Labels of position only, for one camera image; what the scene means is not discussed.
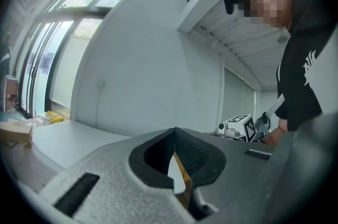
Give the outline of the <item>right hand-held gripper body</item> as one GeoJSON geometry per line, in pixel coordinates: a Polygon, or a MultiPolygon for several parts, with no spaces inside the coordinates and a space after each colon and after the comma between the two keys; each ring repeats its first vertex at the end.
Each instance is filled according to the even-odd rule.
{"type": "Polygon", "coordinates": [[[243,142],[252,142],[257,135],[251,115],[239,115],[220,122],[218,134],[225,138],[243,142]]]}

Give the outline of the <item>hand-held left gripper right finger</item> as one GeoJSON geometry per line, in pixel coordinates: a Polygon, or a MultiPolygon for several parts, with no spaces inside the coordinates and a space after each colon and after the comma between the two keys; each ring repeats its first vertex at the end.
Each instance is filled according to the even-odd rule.
{"type": "Polygon", "coordinates": [[[175,154],[187,179],[194,219],[216,213],[250,187],[274,148],[174,128],[175,154]]]}

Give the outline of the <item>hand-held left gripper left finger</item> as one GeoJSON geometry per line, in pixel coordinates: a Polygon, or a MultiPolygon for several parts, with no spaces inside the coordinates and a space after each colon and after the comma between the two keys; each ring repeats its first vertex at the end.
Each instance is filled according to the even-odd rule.
{"type": "Polygon", "coordinates": [[[158,130],[100,147],[55,176],[39,193],[23,183],[20,189],[47,223],[194,223],[173,189],[145,185],[128,163],[134,148],[163,133],[158,130]],[[97,175],[98,181],[74,214],[67,216],[57,202],[86,173],[97,175]]]}

